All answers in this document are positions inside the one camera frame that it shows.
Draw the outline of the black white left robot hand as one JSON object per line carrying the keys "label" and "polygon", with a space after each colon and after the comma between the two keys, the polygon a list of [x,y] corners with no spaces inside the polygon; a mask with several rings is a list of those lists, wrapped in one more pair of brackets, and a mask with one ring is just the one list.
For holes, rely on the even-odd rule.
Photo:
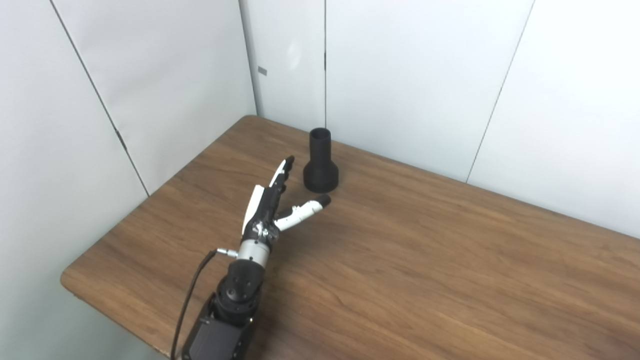
{"label": "black white left robot hand", "polygon": [[332,202],[329,194],[320,194],[300,205],[279,213],[282,194],[290,177],[295,157],[286,157],[276,169],[269,186],[256,185],[243,220],[241,242],[266,246],[271,251],[282,231],[288,230],[324,210]]}

